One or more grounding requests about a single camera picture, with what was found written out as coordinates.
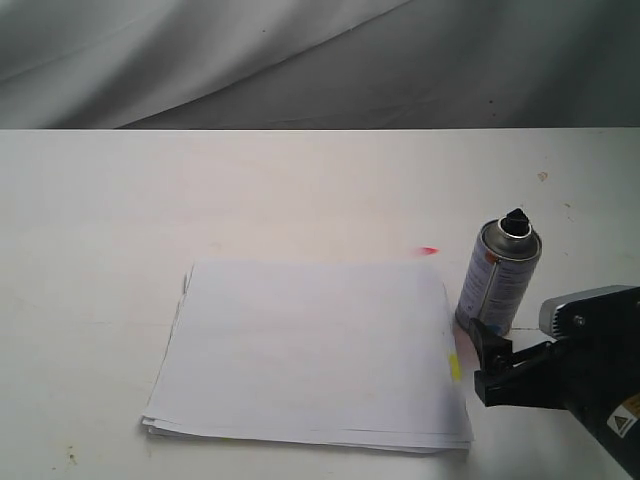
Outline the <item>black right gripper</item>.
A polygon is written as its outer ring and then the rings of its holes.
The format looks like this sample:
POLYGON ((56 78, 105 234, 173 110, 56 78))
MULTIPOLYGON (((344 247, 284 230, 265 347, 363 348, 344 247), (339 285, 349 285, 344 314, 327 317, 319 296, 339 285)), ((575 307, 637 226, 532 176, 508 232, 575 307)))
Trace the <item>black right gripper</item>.
POLYGON ((595 437, 639 438, 639 325, 602 338, 547 335, 520 351, 477 318, 468 334, 485 406, 567 410, 595 437))

